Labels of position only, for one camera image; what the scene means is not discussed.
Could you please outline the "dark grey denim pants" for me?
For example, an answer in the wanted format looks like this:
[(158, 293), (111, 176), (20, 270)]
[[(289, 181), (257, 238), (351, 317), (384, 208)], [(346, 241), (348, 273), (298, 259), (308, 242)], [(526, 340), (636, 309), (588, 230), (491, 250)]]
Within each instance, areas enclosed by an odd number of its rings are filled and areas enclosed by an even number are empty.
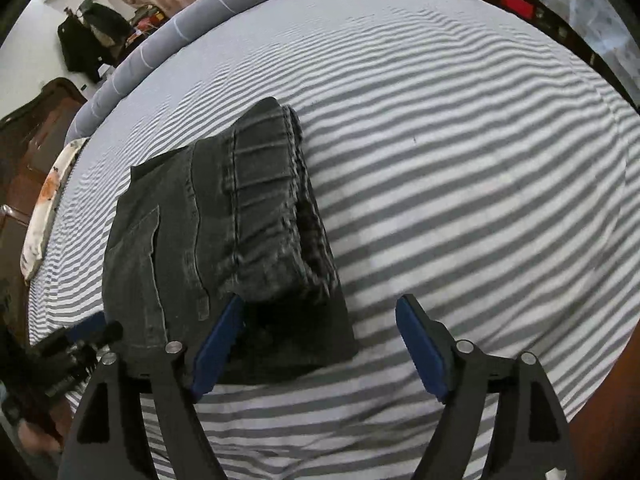
[(130, 170), (103, 263), (132, 368), (171, 341), (182, 380), (286, 382), (357, 353), (292, 107), (265, 98), (224, 132)]

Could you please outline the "floral white mattress edge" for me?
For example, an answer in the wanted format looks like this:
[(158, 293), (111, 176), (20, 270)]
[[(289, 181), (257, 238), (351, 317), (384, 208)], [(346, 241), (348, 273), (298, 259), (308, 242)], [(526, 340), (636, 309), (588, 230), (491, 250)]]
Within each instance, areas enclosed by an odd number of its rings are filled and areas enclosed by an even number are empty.
[(20, 269), (26, 283), (34, 278), (44, 260), (64, 186), (88, 141), (88, 138), (80, 138), (67, 144), (58, 154), (44, 180), (30, 216), (21, 252)]

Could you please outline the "dark wooden headboard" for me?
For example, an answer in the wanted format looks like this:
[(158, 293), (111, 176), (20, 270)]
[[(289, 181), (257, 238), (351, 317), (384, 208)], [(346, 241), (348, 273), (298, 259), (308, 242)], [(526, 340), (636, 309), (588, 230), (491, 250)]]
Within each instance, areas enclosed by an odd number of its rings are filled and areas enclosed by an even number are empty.
[(20, 255), (40, 188), (62, 151), (66, 131), (86, 102), (66, 78), (1, 119), (1, 323), (28, 341), (28, 286)]

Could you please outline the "grey white striped bedsheet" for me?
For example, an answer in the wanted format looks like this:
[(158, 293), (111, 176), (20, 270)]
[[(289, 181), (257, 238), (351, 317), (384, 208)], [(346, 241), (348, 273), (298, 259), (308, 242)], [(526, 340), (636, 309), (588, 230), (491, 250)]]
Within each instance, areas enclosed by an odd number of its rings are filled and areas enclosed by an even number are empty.
[(29, 295), (29, 337), (99, 311), (129, 169), (288, 103), (359, 353), (198, 417), (233, 479), (407, 479), (442, 408), (398, 333), (410, 292), (483, 350), (541, 360), (568, 417), (639, 321), (639, 116), (480, 0), (269, 0), (171, 55), (93, 133)]

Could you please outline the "grey rolled blanket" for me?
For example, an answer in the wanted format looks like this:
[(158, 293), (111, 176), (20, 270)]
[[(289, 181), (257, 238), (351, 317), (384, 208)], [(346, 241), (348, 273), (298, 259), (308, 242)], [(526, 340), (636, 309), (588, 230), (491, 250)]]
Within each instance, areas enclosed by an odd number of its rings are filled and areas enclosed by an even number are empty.
[(66, 132), (65, 142), (92, 136), (118, 103), (168, 58), (230, 18), (266, 1), (268, 0), (196, 0), (189, 4), (157, 32), (143, 40), (119, 64), (94, 96), (78, 110)]

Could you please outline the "black bag on wall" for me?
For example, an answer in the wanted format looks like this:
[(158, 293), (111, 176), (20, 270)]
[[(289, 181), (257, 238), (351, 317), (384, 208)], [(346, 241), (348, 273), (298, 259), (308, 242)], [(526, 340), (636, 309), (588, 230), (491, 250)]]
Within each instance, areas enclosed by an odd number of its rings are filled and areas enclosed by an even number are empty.
[(64, 12), (58, 41), (66, 68), (97, 84), (103, 65), (116, 67), (119, 63), (134, 26), (122, 14), (93, 0), (84, 0), (76, 12), (71, 8)]

